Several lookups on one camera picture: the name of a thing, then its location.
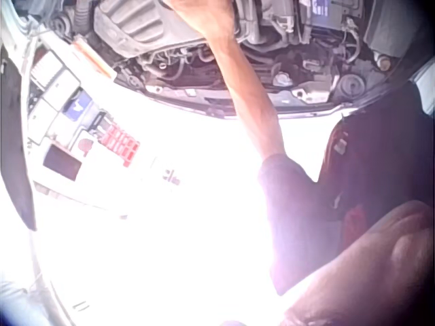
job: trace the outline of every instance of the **forearm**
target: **forearm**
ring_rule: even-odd
[[[209,40],[234,108],[262,159],[285,153],[278,115],[235,39]]]

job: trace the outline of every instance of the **black panel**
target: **black panel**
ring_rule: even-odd
[[[364,42],[371,50],[400,58],[423,22],[411,0],[373,1]]]
[[[61,150],[55,145],[51,145],[43,165],[50,170],[75,181],[82,163],[69,155],[66,151]]]
[[[1,176],[14,206],[31,230],[36,230],[32,188],[27,177],[21,124],[21,76],[1,49]]]

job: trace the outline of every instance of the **engine cover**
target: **engine cover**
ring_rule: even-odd
[[[162,0],[102,0],[95,9],[94,30],[125,58],[203,41]]]

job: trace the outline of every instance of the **hand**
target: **hand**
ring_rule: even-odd
[[[234,38],[231,0],[169,0],[169,5],[207,41]]]

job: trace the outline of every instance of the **engine component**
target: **engine component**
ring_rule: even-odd
[[[380,71],[389,71],[389,69],[392,67],[391,59],[384,54],[374,52],[374,60]]]
[[[302,23],[341,30],[345,16],[362,17],[362,0],[300,0]]]
[[[203,40],[159,0],[103,0],[95,9],[94,29],[125,58]]]
[[[92,0],[77,0],[75,3],[73,30],[81,35],[90,32]]]
[[[292,89],[292,94],[307,104],[326,103],[331,94],[331,85],[326,81],[307,81]]]
[[[375,0],[364,42],[373,51],[401,58],[422,22],[412,1]]]
[[[41,21],[47,22],[57,12],[62,11],[65,0],[15,0],[17,10],[27,12],[30,15],[39,16]]]
[[[272,84],[278,87],[290,87],[293,85],[293,81],[290,79],[288,73],[280,71],[274,76]]]
[[[276,21],[287,33],[294,30],[294,4],[291,0],[272,0],[271,20]]]
[[[364,94],[366,84],[360,76],[350,73],[340,78],[337,90],[339,90],[346,99],[353,100]]]

